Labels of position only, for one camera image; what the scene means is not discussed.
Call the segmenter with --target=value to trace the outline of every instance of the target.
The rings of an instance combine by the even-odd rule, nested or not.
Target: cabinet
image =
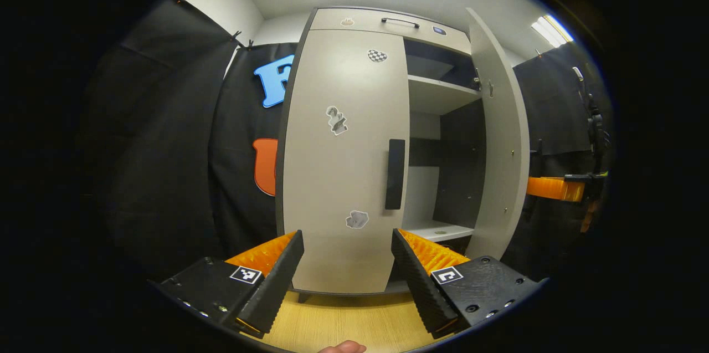
[[[504,53],[473,12],[471,36],[408,14],[314,10],[276,165],[279,232],[304,232],[296,290],[385,291],[397,227],[468,255],[504,252],[526,186],[526,117]],[[390,152],[390,140],[404,149]],[[392,184],[398,209],[387,209]]]

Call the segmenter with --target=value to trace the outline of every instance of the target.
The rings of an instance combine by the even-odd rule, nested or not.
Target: drawer
[[[382,18],[389,18],[389,20],[382,22]],[[352,22],[344,22],[345,19],[351,19]],[[401,21],[413,22],[420,27],[416,28],[413,24]],[[444,30],[446,35],[434,32],[433,27]],[[314,29],[349,29],[397,34],[404,38],[470,55],[470,40],[460,30],[394,12],[360,8],[321,8],[317,10],[315,19],[312,20],[311,30]]]

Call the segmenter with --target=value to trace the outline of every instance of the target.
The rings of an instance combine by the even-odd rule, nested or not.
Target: orange letter
[[[254,166],[254,181],[261,191],[270,196],[276,196],[276,149],[277,139],[258,139],[254,141],[256,149],[256,166]]]

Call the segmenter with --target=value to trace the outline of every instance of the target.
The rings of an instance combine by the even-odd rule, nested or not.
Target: blue letter f
[[[288,55],[268,65],[263,65],[254,70],[254,74],[261,77],[261,84],[264,86],[264,108],[270,108],[276,104],[280,104],[286,96],[286,89],[283,83],[288,81],[288,76],[291,74],[291,64],[295,55]],[[278,72],[278,68],[284,66],[283,73]]]

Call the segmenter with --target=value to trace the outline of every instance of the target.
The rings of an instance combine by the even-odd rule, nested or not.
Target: black handle
[[[416,22],[405,21],[405,20],[403,20],[403,19],[397,19],[397,18],[382,18],[382,22],[385,22],[385,23],[386,23],[387,21],[406,22],[407,24],[412,24],[413,27],[415,27],[416,29],[418,29],[418,28],[421,27],[421,25],[420,25],[420,24],[417,24]]]
[[[401,194],[403,192],[403,161],[405,159],[406,141],[389,139],[389,164],[387,168],[387,198],[384,209],[401,209]]]

